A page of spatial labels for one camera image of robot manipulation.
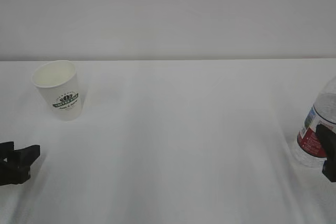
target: paper cup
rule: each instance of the paper cup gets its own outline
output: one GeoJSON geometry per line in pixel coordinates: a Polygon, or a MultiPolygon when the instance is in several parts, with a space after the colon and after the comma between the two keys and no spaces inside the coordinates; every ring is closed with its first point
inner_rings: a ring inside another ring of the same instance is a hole
{"type": "Polygon", "coordinates": [[[75,65],[68,60],[57,60],[39,67],[32,82],[49,104],[55,115],[70,121],[82,111],[75,65]]]}

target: bottle label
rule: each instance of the bottle label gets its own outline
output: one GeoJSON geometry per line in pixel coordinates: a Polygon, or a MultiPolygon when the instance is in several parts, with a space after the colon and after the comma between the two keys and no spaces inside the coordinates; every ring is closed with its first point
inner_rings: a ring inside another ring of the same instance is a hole
{"type": "Polygon", "coordinates": [[[326,157],[326,153],[321,146],[320,141],[315,135],[316,126],[323,124],[324,126],[336,132],[336,124],[327,121],[321,117],[315,110],[314,106],[309,111],[307,118],[304,121],[304,126],[298,134],[299,146],[308,154],[314,157],[326,157]]]}

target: white wall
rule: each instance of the white wall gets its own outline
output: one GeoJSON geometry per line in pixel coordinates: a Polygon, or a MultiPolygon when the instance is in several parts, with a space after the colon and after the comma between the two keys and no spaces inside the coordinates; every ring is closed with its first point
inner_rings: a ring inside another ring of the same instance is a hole
{"type": "Polygon", "coordinates": [[[0,0],[0,59],[336,56],[336,0],[0,0]]]}

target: white table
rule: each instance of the white table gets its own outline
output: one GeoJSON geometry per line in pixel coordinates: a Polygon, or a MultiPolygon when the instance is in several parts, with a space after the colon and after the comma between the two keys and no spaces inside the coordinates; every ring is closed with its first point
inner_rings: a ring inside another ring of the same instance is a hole
{"type": "Polygon", "coordinates": [[[82,115],[58,121],[0,62],[0,141],[41,145],[0,187],[0,223],[335,223],[336,185],[290,154],[334,59],[76,62],[82,115]]]}

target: cup rim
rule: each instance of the cup rim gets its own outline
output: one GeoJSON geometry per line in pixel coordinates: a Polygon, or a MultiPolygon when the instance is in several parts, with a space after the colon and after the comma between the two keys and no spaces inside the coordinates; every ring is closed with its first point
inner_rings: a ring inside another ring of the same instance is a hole
{"type": "Polygon", "coordinates": [[[51,88],[56,88],[56,87],[59,87],[59,86],[65,84],[65,83],[67,83],[67,82],[70,81],[76,74],[77,74],[77,68],[76,68],[75,64],[74,64],[73,62],[71,62],[70,60],[54,60],[54,61],[47,62],[47,63],[45,63],[45,64],[39,66],[37,69],[35,69],[35,71],[34,71],[34,73],[32,74],[30,80],[31,80],[31,82],[34,84],[34,86],[36,86],[37,88],[40,88],[40,89],[51,89],[51,88]],[[61,61],[63,61],[63,62],[65,61],[65,62],[70,63],[70,64],[74,67],[74,69],[75,69],[75,72],[73,73],[73,75],[72,75],[68,80],[66,80],[66,81],[64,81],[64,82],[62,82],[62,83],[60,83],[60,84],[53,85],[53,86],[42,86],[42,85],[38,85],[38,84],[34,81],[34,79],[33,79],[34,74],[35,74],[38,70],[40,70],[41,68],[45,67],[46,65],[53,64],[53,63],[55,63],[55,62],[61,62],[61,61]]]}

